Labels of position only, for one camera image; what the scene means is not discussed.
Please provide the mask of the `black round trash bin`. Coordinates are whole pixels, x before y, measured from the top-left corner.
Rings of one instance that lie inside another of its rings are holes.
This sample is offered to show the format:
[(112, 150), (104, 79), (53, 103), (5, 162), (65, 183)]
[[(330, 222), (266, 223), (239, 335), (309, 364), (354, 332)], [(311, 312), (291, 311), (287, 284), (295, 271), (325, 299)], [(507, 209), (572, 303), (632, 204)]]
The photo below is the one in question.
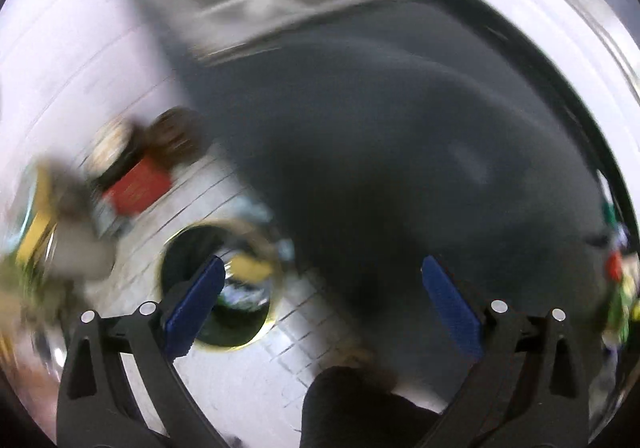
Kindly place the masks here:
[(203, 220), (165, 244), (158, 280), (160, 337), (168, 357), (195, 343), (237, 350), (276, 321), (283, 268), (265, 232), (239, 219)]

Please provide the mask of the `steel stock pot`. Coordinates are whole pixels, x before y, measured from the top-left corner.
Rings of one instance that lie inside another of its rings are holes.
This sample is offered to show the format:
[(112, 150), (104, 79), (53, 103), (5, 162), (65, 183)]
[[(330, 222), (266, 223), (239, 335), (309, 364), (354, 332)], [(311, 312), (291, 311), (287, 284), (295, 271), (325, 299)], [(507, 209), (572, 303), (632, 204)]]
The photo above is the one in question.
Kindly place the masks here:
[(99, 281), (111, 275), (116, 244), (99, 238), (91, 223), (59, 220), (47, 239), (41, 260), (47, 278)]

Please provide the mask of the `yellow cardboard box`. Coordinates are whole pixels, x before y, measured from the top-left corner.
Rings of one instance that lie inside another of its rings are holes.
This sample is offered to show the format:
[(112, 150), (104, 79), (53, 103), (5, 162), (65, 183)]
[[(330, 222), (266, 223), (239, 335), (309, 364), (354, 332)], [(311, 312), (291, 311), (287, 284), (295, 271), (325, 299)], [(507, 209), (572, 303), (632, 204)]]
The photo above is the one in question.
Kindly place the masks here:
[(34, 175), (34, 181), (29, 190), (25, 230), (21, 232), (15, 251), (17, 265), (21, 267), (32, 261), (36, 249), (53, 228), (56, 220), (50, 168), (45, 163), (37, 162), (29, 167), (28, 172)]

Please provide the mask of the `red square box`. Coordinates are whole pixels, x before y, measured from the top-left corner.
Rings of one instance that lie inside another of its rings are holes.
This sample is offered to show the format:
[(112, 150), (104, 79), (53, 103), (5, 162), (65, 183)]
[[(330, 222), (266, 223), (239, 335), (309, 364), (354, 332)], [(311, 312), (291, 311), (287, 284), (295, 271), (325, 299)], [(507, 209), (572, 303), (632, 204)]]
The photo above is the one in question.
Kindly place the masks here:
[(167, 193), (171, 183), (170, 172), (145, 155), (104, 192), (102, 199), (112, 205), (117, 215), (134, 217)]

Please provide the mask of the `patterned ceramic lidded bowl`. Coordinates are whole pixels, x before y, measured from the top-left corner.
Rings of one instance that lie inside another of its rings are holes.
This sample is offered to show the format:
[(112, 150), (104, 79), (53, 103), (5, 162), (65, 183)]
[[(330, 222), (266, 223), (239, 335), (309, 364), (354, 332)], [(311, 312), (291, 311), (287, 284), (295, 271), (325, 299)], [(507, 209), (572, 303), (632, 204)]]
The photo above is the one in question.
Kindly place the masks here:
[(106, 191), (122, 179), (144, 154), (143, 129), (129, 119), (112, 119), (99, 129), (84, 164), (89, 180)]

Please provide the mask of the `brown clay pot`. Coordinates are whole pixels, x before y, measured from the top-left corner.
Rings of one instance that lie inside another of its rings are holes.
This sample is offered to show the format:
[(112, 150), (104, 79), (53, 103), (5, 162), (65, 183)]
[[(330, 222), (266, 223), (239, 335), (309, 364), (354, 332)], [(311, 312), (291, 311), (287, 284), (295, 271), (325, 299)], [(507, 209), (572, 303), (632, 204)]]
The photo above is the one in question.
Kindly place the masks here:
[(205, 154), (198, 113), (174, 106), (157, 116), (145, 129), (146, 151), (166, 169), (190, 165)]

